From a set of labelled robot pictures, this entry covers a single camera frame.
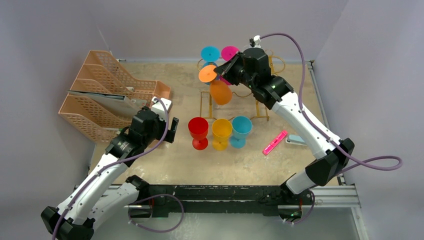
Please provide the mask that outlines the red wine glass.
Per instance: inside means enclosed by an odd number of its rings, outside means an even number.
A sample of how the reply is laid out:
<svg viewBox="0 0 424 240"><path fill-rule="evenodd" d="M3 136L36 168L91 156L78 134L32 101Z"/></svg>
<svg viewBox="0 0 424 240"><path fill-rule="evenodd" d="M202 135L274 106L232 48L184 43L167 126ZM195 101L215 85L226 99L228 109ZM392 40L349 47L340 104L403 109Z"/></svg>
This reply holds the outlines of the red wine glass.
<svg viewBox="0 0 424 240"><path fill-rule="evenodd" d="M207 139L208 121L203 117L194 117L188 122L188 130L193 138L192 146L199 151L205 150L209 144Z"/></svg>

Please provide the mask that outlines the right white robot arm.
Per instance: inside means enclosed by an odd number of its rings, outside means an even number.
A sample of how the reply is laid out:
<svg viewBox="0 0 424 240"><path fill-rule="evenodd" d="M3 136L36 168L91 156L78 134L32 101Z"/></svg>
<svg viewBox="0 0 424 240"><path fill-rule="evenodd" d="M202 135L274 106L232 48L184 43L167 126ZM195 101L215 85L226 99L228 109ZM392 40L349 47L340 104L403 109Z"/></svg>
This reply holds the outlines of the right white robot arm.
<svg viewBox="0 0 424 240"><path fill-rule="evenodd" d="M293 87L282 77L272 74L269 57L261 48L238 52L214 72L233 85L248 87L256 100L284 118L310 148L315 160L281 185L280 196L288 204L300 198L301 192L326 185L348 163L344 153L351 154L355 145L331 132L306 106L301 106Z"/></svg>

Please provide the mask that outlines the yellow wine glass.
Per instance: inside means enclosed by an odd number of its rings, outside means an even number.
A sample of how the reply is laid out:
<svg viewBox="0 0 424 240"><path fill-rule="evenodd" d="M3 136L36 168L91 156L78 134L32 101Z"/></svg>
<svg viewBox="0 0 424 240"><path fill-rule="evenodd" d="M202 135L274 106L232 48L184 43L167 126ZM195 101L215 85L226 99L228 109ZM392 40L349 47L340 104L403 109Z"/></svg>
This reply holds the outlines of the yellow wine glass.
<svg viewBox="0 0 424 240"><path fill-rule="evenodd" d="M229 145L229 138L232 135L233 127L229 120L220 118L212 124L212 146L217 151L224 151Z"/></svg>

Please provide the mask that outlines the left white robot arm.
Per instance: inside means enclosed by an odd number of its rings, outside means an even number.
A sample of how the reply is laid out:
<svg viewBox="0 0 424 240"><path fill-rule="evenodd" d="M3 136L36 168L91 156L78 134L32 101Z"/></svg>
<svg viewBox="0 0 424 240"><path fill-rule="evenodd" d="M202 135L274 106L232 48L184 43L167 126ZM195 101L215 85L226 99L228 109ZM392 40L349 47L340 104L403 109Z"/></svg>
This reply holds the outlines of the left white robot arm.
<svg viewBox="0 0 424 240"><path fill-rule="evenodd" d="M138 158L155 150L162 142L173 143L179 119L168 113L143 107L132 117L129 126L114 137L97 166L58 206L46 207L41 219L53 240L90 240L95 231L115 211L129 204L142 205L164 198L153 195L150 184L133 175L115 192L104 196L110 185Z"/></svg>

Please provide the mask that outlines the orange wine glass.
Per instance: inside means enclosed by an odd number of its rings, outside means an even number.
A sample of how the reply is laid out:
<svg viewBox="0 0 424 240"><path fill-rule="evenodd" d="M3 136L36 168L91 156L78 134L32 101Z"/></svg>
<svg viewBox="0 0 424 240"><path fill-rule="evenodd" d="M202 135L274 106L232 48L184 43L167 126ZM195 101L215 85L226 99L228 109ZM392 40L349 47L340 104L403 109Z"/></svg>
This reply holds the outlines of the orange wine glass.
<svg viewBox="0 0 424 240"><path fill-rule="evenodd" d="M232 99L232 91L226 83L218 79L215 65L207 65L198 73L198 79L202 83L209 83L209 93L218 105L226 105Z"/></svg>

